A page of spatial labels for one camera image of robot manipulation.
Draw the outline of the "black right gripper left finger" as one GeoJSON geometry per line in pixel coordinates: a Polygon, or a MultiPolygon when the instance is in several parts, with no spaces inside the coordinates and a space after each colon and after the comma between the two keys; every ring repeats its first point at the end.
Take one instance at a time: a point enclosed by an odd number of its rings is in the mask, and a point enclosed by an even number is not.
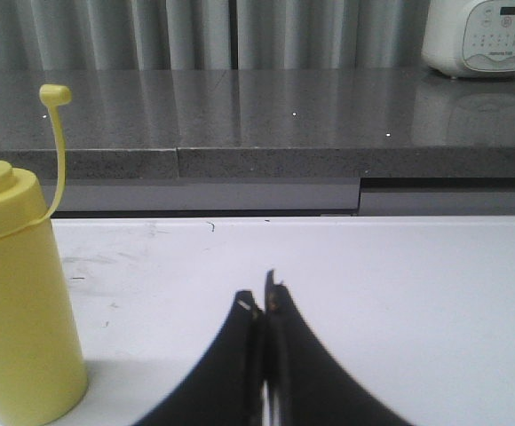
{"type": "Polygon", "coordinates": [[[238,291],[214,341],[175,390],[138,425],[260,425],[265,316],[238,291]]]}

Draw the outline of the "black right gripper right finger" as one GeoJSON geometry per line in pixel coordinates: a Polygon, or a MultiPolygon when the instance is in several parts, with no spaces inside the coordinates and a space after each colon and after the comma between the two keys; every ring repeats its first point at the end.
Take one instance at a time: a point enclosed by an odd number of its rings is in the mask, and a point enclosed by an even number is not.
{"type": "Polygon", "coordinates": [[[265,381],[272,425],[408,425],[355,381],[308,327],[288,288],[265,279],[265,381]]]}

